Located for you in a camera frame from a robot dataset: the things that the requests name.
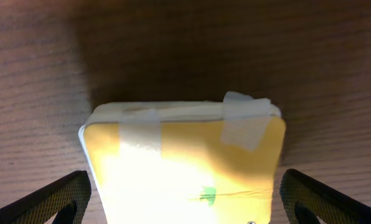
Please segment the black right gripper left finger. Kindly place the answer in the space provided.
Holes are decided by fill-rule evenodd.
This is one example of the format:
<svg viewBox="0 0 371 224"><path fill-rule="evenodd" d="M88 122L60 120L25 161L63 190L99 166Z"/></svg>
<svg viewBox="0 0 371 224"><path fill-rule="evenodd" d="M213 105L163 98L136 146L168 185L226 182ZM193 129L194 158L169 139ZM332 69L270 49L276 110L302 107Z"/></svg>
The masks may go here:
<svg viewBox="0 0 371 224"><path fill-rule="evenodd" d="M81 224L91 197L87 171L76 170L25 197L0 208L0 224Z"/></svg>

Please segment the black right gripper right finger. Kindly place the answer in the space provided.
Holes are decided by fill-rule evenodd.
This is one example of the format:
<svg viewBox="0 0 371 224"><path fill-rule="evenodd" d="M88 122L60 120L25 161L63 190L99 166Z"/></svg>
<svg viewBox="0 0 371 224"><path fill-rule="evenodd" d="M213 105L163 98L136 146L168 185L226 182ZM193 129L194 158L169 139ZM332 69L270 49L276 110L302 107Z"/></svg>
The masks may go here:
<svg viewBox="0 0 371 224"><path fill-rule="evenodd" d="M292 224L371 224L371 207L296 169L284 173L279 194Z"/></svg>

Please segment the yellow sticky note pad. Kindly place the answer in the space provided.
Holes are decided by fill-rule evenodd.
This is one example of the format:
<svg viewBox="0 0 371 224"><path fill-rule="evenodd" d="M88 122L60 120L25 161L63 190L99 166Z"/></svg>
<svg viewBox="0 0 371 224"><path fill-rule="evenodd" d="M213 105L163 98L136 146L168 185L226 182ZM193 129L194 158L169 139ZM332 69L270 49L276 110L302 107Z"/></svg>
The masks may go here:
<svg viewBox="0 0 371 224"><path fill-rule="evenodd" d="M286 125L267 98L107 103L79 129L108 223L269 223Z"/></svg>

